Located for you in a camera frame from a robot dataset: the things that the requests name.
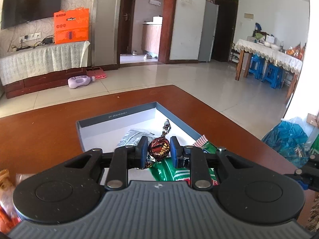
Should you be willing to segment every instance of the refrigerator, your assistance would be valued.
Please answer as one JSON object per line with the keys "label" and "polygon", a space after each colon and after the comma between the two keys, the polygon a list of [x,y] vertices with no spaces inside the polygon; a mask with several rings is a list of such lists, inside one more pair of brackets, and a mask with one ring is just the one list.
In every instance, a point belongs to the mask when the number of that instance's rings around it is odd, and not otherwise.
{"label": "refrigerator", "polygon": [[212,57],[219,5],[206,1],[198,61],[209,62]]}

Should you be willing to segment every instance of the purple bottle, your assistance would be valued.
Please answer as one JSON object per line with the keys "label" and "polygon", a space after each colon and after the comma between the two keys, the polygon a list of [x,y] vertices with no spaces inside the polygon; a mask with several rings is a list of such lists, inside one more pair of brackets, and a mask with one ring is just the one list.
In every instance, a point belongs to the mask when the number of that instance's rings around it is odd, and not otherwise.
{"label": "purple bottle", "polygon": [[76,77],[71,77],[68,79],[68,85],[71,89],[75,89],[76,87],[82,86],[82,85],[88,85],[90,82],[95,81],[95,77],[89,77],[87,75],[81,75]]}

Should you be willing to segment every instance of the white tablecloth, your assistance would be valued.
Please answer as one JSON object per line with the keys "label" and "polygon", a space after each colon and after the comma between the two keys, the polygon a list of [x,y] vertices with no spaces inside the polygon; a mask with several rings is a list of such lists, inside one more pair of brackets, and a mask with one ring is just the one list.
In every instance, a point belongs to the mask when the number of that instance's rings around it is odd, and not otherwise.
{"label": "white tablecloth", "polygon": [[282,52],[273,50],[272,48],[265,47],[264,45],[259,45],[258,43],[253,43],[240,39],[235,45],[235,50],[240,52],[245,50],[246,52],[258,55],[266,60],[269,60],[271,63],[275,63],[278,66],[281,66],[287,71],[291,71],[297,75],[301,72],[302,61],[294,58],[292,56],[286,55]]}
{"label": "white tablecloth", "polygon": [[32,76],[87,67],[89,41],[45,45],[13,52],[0,59],[2,85]]}

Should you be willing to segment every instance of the orange gift box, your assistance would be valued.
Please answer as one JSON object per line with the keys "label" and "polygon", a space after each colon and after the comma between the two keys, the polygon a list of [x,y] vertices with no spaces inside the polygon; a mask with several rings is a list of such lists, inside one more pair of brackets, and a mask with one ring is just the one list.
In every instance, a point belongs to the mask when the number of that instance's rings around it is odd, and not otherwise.
{"label": "orange gift box", "polygon": [[54,13],[55,44],[89,40],[89,9]]}

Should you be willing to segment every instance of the dark wooden door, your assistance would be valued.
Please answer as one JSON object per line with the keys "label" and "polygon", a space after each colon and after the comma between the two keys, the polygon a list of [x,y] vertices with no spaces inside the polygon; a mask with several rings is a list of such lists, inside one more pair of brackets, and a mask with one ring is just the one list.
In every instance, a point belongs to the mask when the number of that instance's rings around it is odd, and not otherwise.
{"label": "dark wooden door", "polygon": [[119,18],[119,52],[131,53],[135,0],[121,0]]}
{"label": "dark wooden door", "polygon": [[219,5],[212,59],[228,62],[235,34],[238,0],[215,0]]}

